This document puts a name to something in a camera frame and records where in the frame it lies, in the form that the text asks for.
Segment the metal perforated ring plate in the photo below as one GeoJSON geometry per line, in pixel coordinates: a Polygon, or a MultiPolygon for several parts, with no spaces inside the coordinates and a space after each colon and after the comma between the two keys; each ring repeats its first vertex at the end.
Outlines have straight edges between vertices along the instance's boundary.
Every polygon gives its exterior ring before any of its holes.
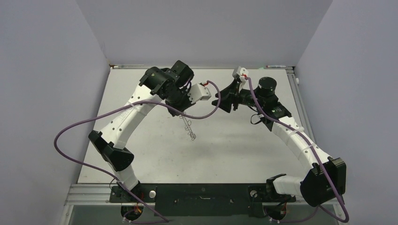
{"type": "Polygon", "coordinates": [[[184,115],[179,115],[179,118],[184,122],[184,129],[192,141],[196,139],[196,135],[191,128],[191,120],[188,120],[184,115]]]}

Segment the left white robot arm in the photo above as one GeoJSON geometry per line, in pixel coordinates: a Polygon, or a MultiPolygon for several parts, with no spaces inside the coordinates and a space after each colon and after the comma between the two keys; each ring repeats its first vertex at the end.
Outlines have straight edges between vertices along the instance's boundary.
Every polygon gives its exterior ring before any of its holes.
{"type": "Polygon", "coordinates": [[[124,185],[122,196],[129,202],[139,198],[138,178],[132,168],[134,159],[125,146],[133,131],[158,102],[171,106],[172,116],[180,115],[193,106],[187,84],[193,79],[193,70],[178,60],[172,68],[152,67],[145,71],[134,93],[122,111],[100,131],[92,131],[89,139],[112,168],[118,181],[124,185]]]}

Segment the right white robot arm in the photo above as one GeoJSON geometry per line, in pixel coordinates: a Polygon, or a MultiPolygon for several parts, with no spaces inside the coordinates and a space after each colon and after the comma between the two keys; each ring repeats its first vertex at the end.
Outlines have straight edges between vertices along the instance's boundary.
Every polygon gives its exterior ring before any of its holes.
{"type": "Polygon", "coordinates": [[[247,78],[241,76],[216,94],[212,105],[218,105],[227,113],[239,105],[255,107],[260,122],[278,136],[303,166],[305,177],[288,176],[285,173],[267,179],[265,194],[272,201],[283,195],[304,198],[312,207],[321,205],[336,196],[342,196],[346,188],[346,164],[341,158],[333,158],[319,148],[299,126],[289,110],[275,94],[277,82],[271,77],[259,79],[257,88],[243,89],[247,78]]]}

